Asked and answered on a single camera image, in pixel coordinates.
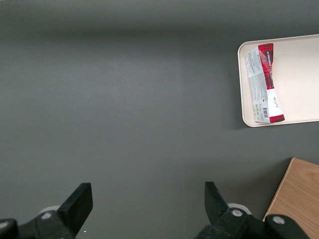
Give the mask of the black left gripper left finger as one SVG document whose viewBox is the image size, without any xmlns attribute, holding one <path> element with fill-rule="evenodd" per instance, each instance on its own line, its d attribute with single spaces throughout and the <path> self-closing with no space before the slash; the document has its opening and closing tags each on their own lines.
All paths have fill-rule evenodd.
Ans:
<svg viewBox="0 0 319 239">
<path fill-rule="evenodd" d="M 43 209 L 19 225 L 13 218 L 0 220 L 2 239 L 74 239 L 93 208 L 91 183 L 80 184 L 60 205 Z"/>
</svg>

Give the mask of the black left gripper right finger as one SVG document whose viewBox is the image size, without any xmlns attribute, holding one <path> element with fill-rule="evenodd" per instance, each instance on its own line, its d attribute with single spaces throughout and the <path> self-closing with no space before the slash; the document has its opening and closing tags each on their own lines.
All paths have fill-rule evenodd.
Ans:
<svg viewBox="0 0 319 239">
<path fill-rule="evenodd" d="M 261 221 L 238 206 L 229 206 L 214 182 L 205 182 L 204 205 L 210 224 L 198 239 L 308 239 L 292 218 L 270 214 Z"/>
</svg>

